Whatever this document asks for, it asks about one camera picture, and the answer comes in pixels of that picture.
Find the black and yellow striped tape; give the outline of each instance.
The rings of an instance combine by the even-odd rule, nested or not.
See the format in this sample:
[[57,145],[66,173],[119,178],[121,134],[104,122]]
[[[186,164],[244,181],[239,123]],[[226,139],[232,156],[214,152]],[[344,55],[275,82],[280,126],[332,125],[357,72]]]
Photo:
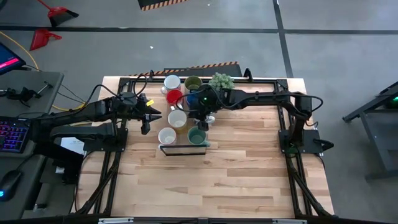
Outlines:
[[[227,65],[238,65],[238,62],[224,62],[224,63],[214,63],[214,64],[209,64],[209,65],[199,65],[199,66],[192,66],[191,68],[213,68],[213,67],[221,67],[221,66],[227,66]],[[164,70],[164,71],[157,71],[154,72],[155,75],[162,75],[162,74],[168,74],[168,73],[175,73],[175,72],[182,72],[185,71],[183,70]],[[137,76],[137,75],[149,75],[149,72],[147,73],[140,73],[140,74],[134,74],[130,76]]]
[[181,3],[181,2],[186,2],[186,1],[188,1],[188,0],[169,0],[169,1],[165,1],[165,2],[160,2],[160,3],[144,6],[144,7],[141,8],[141,10],[142,11],[148,11],[148,10],[151,10],[151,9],[157,9],[159,7],[169,6],[169,5],[173,5],[173,4],[177,4],[177,3]]

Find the monitor screen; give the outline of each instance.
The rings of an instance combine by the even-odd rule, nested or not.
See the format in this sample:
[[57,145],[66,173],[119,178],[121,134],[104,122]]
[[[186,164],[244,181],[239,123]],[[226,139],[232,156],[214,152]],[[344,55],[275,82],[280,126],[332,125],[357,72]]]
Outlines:
[[0,43],[0,75],[13,69],[20,68],[25,64],[23,59],[18,57],[18,55],[8,49],[4,44]]

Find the white mug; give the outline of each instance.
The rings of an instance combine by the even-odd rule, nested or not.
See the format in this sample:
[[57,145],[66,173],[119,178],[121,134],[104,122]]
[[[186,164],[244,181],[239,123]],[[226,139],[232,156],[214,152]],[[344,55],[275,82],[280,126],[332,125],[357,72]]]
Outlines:
[[177,140],[177,133],[172,128],[164,128],[157,135],[159,142],[163,145],[171,145]]
[[169,125],[176,130],[176,132],[181,133],[187,125],[187,114],[184,111],[176,110],[174,106],[171,106],[172,111],[167,117]]
[[180,90],[181,89],[181,80],[176,75],[169,75],[164,79],[164,86],[160,89],[160,91],[166,95],[170,90]]

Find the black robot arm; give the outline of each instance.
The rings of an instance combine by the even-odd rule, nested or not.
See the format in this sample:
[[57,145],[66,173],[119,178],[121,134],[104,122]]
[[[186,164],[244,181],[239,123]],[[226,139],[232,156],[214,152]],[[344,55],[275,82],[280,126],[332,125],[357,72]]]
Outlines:
[[32,140],[48,141],[51,131],[59,126],[73,124],[81,121],[106,121],[116,119],[135,119],[142,121],[141,133],[150,131],[149,123],[161,118],[160,111],[147,106],[147,98],[144,93],[138,97],[133,93],[122,93],[87,104],[84,108],[70,110],[61,113],[45,114],[32,119]]
[[[289,140],[297,147],[303,144],[303,128],[313,111],[312,98],[299,92],[246,93],[242,90],[228,89],[217,91],[209,85],[203,85],[195,94],[189,117],[198,119],[200,121],[198,127],[204,131],[208,130],[206,117],[221,109],[241,110],[247,106],[282,106],[294,117],[294,123],[289,128]],[[294,105],[290,101],[291,97],[295,98]]]

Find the wooden table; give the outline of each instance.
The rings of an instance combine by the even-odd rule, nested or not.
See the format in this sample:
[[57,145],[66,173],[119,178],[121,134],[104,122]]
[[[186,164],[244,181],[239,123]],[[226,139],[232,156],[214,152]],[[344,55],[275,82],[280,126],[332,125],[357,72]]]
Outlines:
[[[103,85],[116,92],[119,78],[104,77]],[[291,78],[288,84],[290,91],[305,93],[303,79]],[[165,113],[168,106],[160,93],[161,86],[148,83],[144,91],[155,101],[152,106],[163,113],[162,119],[151,122],[148,135],[141,135],[141,122],[127,124],[129,138],[119,167],[112,216],[294,217],[286,161],[279,149],[280,127],[275,106],[219,111],[208,132],[211,147],[205,156],[165,157],[157,149],[157,134],[168,126]],[[248,92],[274,89],[268,84],[237,84],[236,88]],[[109,96],[110,93],[101,89],[100,99]],[[80,206],[98,185],[103,156],[103,152],[92,153],[84,163],[78,188]],[[304,154],[303,164],[309,189],[333,213],[321,161]],[[304,211],[300,190],[298,194]]]

